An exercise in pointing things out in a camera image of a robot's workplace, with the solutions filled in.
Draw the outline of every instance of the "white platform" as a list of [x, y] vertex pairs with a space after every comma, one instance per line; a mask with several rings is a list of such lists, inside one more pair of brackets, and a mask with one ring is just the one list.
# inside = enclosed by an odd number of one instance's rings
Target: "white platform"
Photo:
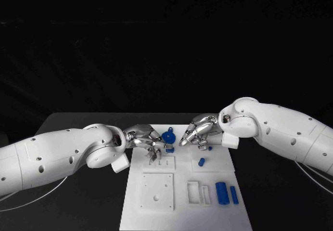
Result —
[[[174, 153], [163, 154], [163, 157], [174, 157], [174, 168], [157, 164], [147, 166], [148, 159], [146, 157], [147, 150], [143, 148], [133, 149], [130, 175], [127, 183], [127, 193], [121, 216], [121, 231], [251, 231], [251, 224], [247, 215], [245, 205], [242, 201], [235, 169], [231, 161], [229, 150], [221, 144], [221, 137], [213, 136], [208, 142], [215, 145], [212, 151], [200, 151], [196, 145], [179, 147], [180, 137], [183, 136], [187, 125], [151, 125], [161, 134], [173, 127], [176, 135]], [[200, 158], [206, 158], [202, 169], [196, 169]], [[159, 202], [167, 196], [163, 189], [163, 183], [156, 185], [156, 190], [147, 193], [143, 189], [143, 176], [147, 173], [160, 174], [157, 177], [163, 179], [167, 174], [173, 178], [173, 208], [159, 210], [143, 209], [141, 202]], [[199, 182], [200, 204], [189, 204], [187, 198], [187, 182]], [[225, 182], [229, 193], [229, 205], [221, 205], [218, 202], [215, 183]], [[208, 186], [210, 205], [205, 206], [202, 186]], [[232, 203], [229, 186], [235, 186], [239, 204]]]

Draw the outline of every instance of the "cable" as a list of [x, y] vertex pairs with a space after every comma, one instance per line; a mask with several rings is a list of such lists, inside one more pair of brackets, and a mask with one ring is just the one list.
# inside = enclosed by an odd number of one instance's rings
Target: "cable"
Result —
[[7, 196], [4, 196], [0, 201], [4, 201], [10, 196], [13, 196], [17, 192], [10, 193]]
[[311, 180], [316, 182], [316, 184], [330, 193], [333, 194], [333, 192], [313, 179], [313, 177], [308, 175], [308, 173], [306, 172], [306, 170], [303, 169], [303, 167], [300, 166], [300, 164], [296, 161], [296, 164], [298, 165], [301, 171], [307, 174], [307, 176], [311, 178]]
[[20, 207], [29, 205], [30, 203], [33, 203], [35, 201], [37, 201], [39, 199], [42, 199], [42, 198], [43, 198], [48, 194], [50, 194], [52, 191], [61, 186], [61, 184], [63, 183], [65, 179], [63, 179], [62, 182], [58, 184], [58, 186], [56, 186], [42, 197], [39, 197], [36, 200], [33, 200], [32, 202], [26, 203], [25, 205], [22, 205], [22, 206], [19, 206], [19, 207], [14, 207], [14, 208], [6, 209], [6, 210], [0, 210], [0, 212], [13, 210], [13, 209], [16, 209], [16, 208], [20, 208]]
[[308, 165], [304, 165], [323, 179], [326, 179], [330, 183], [333, 183], [333, 180], [330, 180], [326, 176], [323, 176]]

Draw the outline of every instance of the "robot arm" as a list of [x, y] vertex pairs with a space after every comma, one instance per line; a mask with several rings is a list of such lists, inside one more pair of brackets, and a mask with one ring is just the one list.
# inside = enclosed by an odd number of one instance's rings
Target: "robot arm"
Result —
[[89, 168], [130, 166], [125, 148], [144, 147], [154, 161], [164, 144], [150, 125], [127, 130], [104, 124], [43, 133], [0, 148], [0, 196], [45, 185]]
[[236, 149], [239, 138], [254, 137], [274, 153], [333, 175], [333, 129], [301, 112], [244, 97], [219, 114], [199, 118], [189, 125], [180, 146], [203, 140], [210, 131], [219, 132], [213, 129], [218, 124], [222, 146]]

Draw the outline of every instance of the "metallic robotic hand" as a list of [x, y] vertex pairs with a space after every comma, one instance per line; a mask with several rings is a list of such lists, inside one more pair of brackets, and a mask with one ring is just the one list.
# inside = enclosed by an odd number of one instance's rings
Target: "metallic robotic hand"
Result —
[[161, 159], [164, 144], [150, 125], [124, 131], [92, 124], [84, 129], [43, 133], [0, 148], [0, 196], [45, 185], [89, 168], [111, 165], [118, 173], [130, 166], [125, 148], [147, 149], [150, 161]]
[[195, 117], [179, 145], [197, 143], [205, 151], [208, 135], [221, 132], [223, 147], [238, 149], [239, 138], [252, 137], [274, 153], [333, 175], [333, 129], [301, 112], [239, 98], [219, 114]]

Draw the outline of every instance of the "blue object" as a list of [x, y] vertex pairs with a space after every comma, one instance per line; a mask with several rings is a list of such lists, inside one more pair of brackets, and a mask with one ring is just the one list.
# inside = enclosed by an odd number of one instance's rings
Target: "blue object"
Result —
[[202, 158], [202, 159], [199, 160], [199, 166], [200, 166], [200, 167], [203, 166], [203, 163], [205, 163], [205, 158]]
[[[161, 139], [164, 140], [166, 143], [173, 144], [176, 141], [176, 136], [173, 134], [173, 129], [172, 127], [169, 128], [169, 130], [161, 134]], [[173, 153], [174, 152], [174, 148], [172, 149], [166, 149], [167, 153]]]
[[238, 205], [238, 195], [236, 195], [236, 189], [235, 189], [235, 186], [231, 186], [231, 196], [232, 196], [234, 204], [236, 204], [236, 205]]
[[228, 196], [228, 191], [226, 191], [226, 184], [225, 182], [218, 182], [215, 183], [215, 186], [216, 186], [219, 204], [228, 205], [231, 202], [229, 202], [229, 196]]

